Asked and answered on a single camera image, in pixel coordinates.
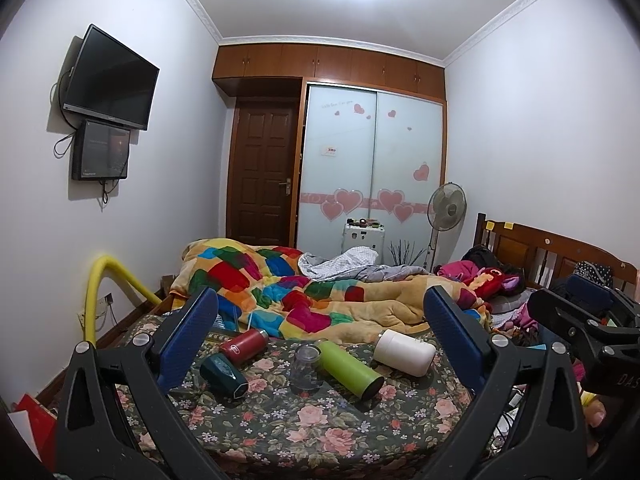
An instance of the wooden cabinet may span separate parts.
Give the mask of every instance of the wooden cabinet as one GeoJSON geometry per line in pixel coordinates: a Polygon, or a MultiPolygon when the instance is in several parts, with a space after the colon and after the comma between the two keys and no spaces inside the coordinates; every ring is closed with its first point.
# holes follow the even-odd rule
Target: wooden cabinet
{"type": "Polygon", "coordinates": [[[316,77],[349,80],[352,52],[353,49],[345,46],[320,45],[316,57],[316,77]]]}
{"type": "Polygon", "coordinates": [[[313,77],[316,74],[318,46],[312,44],[284,43],[280,56],[279,75],[288,77],[313,77]]]}
{"type": "Polygon", "coordinates": [[[444,69],[429,63],[417,62],[418,94],[444,99],[444,69]]]}
{"type": "Polygon", "coordinates": [[[385,85],[386,54],[353,49],[350,80],[370,85],[385,85]]]}
{"type": "Polygon", "coordinates": [[[257,43],[247,47],[244,77],[280,75],[281,43],[257,43]]]}
{"type": "Polygon", "coordinates": [[[213,79],[222,77],[244,76],[247,45],[224,45],[219,47],[216,65],[213,69],[213,79]]]}
{"type": "Polygon", "coordinates": [[[446,98],[441,67],[372,50],[324,44],[221,46],[212,76],[220,88],[233,96],[250,96],[253,89],[267,92],[264,95],[276,95],[276,88],[295,92],[303,77],[404,90],[427,98],[446,98]]]}
{"type": "Polygon", "coordinates": [[[406,57],[386,55],[385,83],[391,88],[409,92],[418,89],[417,61],[406,57]]]}

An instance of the ceiling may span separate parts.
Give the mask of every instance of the ceiling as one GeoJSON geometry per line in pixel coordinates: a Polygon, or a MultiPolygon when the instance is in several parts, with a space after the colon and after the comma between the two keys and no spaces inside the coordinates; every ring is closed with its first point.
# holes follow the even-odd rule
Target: ceiling
{"type": "Polygon", "coordinates": [[[445,59],[515,0],[199,0],[223,38],[321,36],[445,59]]]}

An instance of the white thermos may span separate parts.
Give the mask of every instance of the white thermos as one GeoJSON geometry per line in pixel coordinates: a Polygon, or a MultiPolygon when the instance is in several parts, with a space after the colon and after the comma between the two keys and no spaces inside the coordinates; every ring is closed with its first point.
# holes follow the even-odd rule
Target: white thermos
{"type": "Polygon", "coordinates": [[[378,336],[373,358],[406,374],[422,377],[429,370],[436,347],[426,341],[385,330],[378,336]]]}

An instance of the door handle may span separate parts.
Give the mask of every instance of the door handle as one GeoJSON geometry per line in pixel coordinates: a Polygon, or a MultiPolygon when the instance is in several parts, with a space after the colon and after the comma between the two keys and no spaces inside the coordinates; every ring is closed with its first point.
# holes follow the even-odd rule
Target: door handle
{"type": "Polygon", "coordinates": [[[287,196],[291,194],[291,179],[288,178],[285,182],[279,182],[278,186],[285,186],[285,193],[287,196]]]}

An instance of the electric fan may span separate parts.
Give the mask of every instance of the electric fan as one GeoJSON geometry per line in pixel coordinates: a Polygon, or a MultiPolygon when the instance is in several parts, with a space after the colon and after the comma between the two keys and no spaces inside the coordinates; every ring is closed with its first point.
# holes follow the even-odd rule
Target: electric fan
{"type": "Polygon", "coordinates": [[[440,186],[431,195],[427,211],[427,217],[431,224],[431,239],[429,240],[429,249],[424,259],[424,268],[427,268],[427,261],[431,256],[429,271],[433,269],[433,261],[436,255],[436,247],[438,245],[438,234],[440,231],[448,231],[453,229],[460,223],[466,211],[465,192],[458,184],[447,182],[440,186]]]}

